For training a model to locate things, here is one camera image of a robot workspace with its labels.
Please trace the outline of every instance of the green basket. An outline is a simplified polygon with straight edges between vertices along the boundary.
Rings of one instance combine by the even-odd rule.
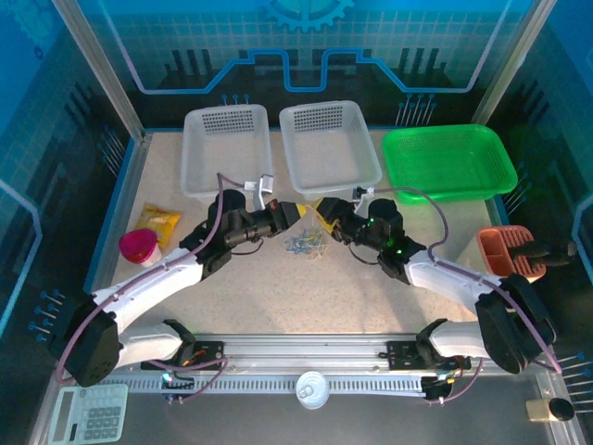
[[[422,190],[432,199],[489,199],[517,185],[517,173],[500,138],[483,125],[394,130],[383,138],[391,185]],[[404,204],[423,197],[397,192]]]

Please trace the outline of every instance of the snack package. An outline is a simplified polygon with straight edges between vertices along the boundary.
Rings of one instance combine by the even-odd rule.
[[[153,204],[145,204],[136,229],[150,229],[157,233],[157,244],[165,248],[169,244],[170,234],[182,217],[179,211],[160,209]]]

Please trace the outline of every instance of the pink cup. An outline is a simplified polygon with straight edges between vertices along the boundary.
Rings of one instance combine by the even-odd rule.
[[[150,229],[128,232],[120,238],[120,252],[129,262],[149,267],[160,261],[157,234]]]

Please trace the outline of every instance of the pink lid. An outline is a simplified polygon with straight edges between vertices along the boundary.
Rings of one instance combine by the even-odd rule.
[[[128,232],[120,238],[120,252],[129,262],[141,264],[157,248],[157,234],[150,229],[138,229]]]

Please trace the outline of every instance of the white plastic basket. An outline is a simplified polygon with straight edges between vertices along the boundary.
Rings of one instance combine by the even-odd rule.
[[[290,179],[305,199],[350,198],[357,185],[369,187],[381,181],[379,160],[355,102],[285,108],[280,128]]]
[[[273,175],[268,113],[261,105],[203,108],[185,116],[182,192],[187,197],[214,197],[216,173],[239,182]]]

